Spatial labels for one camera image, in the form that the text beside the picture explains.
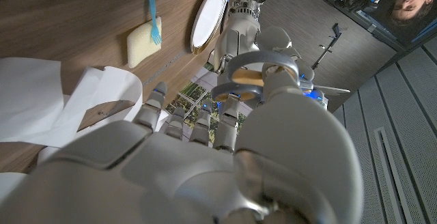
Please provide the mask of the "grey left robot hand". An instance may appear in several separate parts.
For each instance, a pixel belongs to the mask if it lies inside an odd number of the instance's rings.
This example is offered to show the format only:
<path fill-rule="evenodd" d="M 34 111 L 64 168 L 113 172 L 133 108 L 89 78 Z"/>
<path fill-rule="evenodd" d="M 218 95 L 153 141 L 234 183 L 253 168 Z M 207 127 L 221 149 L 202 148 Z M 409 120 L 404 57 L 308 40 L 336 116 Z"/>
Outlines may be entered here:
<path fill-rule="evenodd" d="M 263 104 L 264 79 L 269 72 L 287 70 L 303 94 L 328 106 L 324 88 L 314 85 L 314 71 L 292 46 L 288 34 L 280 27 L 263 31 L 249 16 L 232 16 L 214 47 L 214 71 L 217 86 L 212 99 L 225 102 L 233 94 L 250 108 Z"/>

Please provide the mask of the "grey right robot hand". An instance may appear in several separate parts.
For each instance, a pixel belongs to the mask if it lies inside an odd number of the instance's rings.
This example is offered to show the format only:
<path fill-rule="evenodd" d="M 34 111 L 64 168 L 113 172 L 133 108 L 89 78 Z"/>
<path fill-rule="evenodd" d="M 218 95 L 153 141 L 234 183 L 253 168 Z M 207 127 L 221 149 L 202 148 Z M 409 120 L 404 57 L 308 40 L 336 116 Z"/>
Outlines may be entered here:
<path fill-rule="evenodd" d="M 78 138 L 1 203 L 2 223 L 359 223 L 346 129 L 287 71 L 264 81 L 233 152 L 117 121 Z"/>

